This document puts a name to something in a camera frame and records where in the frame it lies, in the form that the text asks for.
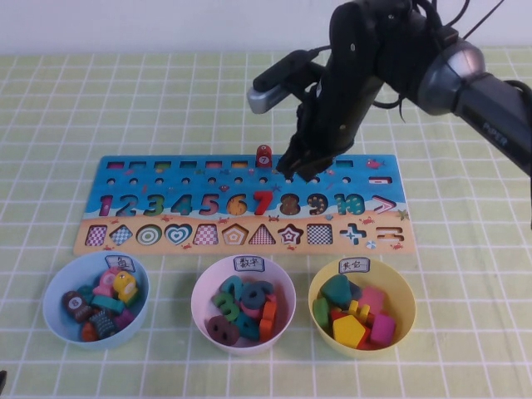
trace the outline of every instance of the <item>label on bowl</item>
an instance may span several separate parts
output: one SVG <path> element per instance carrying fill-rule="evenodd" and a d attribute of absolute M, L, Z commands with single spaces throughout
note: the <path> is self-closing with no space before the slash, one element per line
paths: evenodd
<path fill-rule="evenodd" d="M 133 260 L 129 256 L 108 255 L 106 256 L 106 262 L 109 268 L 120 268 L 129 273 L 135 272 Z"/>
<path fill-rule="evenodd" d="M 367 273 L 370 261 L 368 258 L 345 258 L 338 263 L 338 272 L 344 273 Z"/>
<path fill-rule="evenodd" d="M 243 272 L 252 270 L 254 272 L 264 271 L 264 259 L 260 256 L 235 256 L 233 259 L 234 270 Z"/>

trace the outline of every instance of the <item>white wall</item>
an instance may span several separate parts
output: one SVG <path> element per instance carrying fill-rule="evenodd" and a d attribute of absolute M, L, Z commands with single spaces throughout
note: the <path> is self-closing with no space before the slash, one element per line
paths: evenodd
<path fill-rule="evenodd" d="M 0 0 L 0 53 L 260 51 L 328 42 L 347 0 Z M 439 0 L 449 21 L 463 0 Z M 472 0 L 462 33 L 498 0 Z M 531 45 L 532 0 L 507 0 L 470 41 Z"/>

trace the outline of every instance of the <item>square slot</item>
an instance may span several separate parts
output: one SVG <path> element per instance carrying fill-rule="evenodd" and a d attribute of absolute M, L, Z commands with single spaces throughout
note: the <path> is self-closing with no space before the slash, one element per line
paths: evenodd
<path fill-rule="evenodd" d="M 180 162 L 180 168 L 194 169 L 198 165 L 195 160 L 182 160 Z"/>

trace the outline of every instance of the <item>black wire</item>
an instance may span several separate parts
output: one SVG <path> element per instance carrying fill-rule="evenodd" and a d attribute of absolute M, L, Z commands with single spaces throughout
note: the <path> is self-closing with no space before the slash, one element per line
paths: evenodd
<path fill-rule="evenodd" d="M 473 33 L 474 31 L 476 31 L 476 29 L 478 29 L 478 28 L 480 27 L 480 25 L 482 25 L 482 24 L 485 22 L 486 19 L 488 19 L 489 17 L 491 17 L 491 14 L 493 14 L 493 13 L 497 10 L 497 8 L 499 8 L 499 7 L 502 5 L 502 3 L 505 2 L 505 1 L 506 1 L 506 0 L 500 0 L 499 4 L 497 4 L 495 7 L 493 7 L 493 9 L 492 9 L 490 12 L 488 12 L 488 13 L 487 13 L 487 14 L 486 14 L 486 15 L 485 15 L 485 16 L 479 21 L 479 23 L 477 23 L 476 25 L 474 25 L 473 28 L 471 28 L 471 30 L 468 31 L 468 33 L 466 33 L 466 34 L 464 35 L 464 40 L 467 39 L 467 38 L 471 35 L 471 33 Z"/>
<path fill-rule="evenodd" d="M 462 17 L 464 16 L 464 14 L 467 11 L 467 8 L 469 7 L 469 3 L 470 3 L 470 0 L 465 0 L 464 6 L 460 10 L 460 12 L 458 12 L 458 15 L 456 17 L 454 17 L 454 19 L 452 21 L 447 23 L 448 27 L 452 27 L 455 23 L 457 23 L 458 21 L 460 21 L 462 19 Z"/>

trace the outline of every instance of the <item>green shape piece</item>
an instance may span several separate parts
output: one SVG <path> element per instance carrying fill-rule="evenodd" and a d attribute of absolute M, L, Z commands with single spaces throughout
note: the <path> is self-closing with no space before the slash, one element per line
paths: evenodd
<path fill-rule="evenodd" d="M 328 328 L 329 325 L 329 304 L 324 297 L 314 299 L 313 302 L 313 315 L 316 319 L 316 323 L 321 328 Z"/>
<path fill-rule="evenodd" d="M 344 274 L 337 274 L 332 276 L 322 286 L 320 290 L 322 295 L 332 304 L 338 306 L 340 309 L 346 310 L 351 303 L 351 288 L 349 280 Z"/>

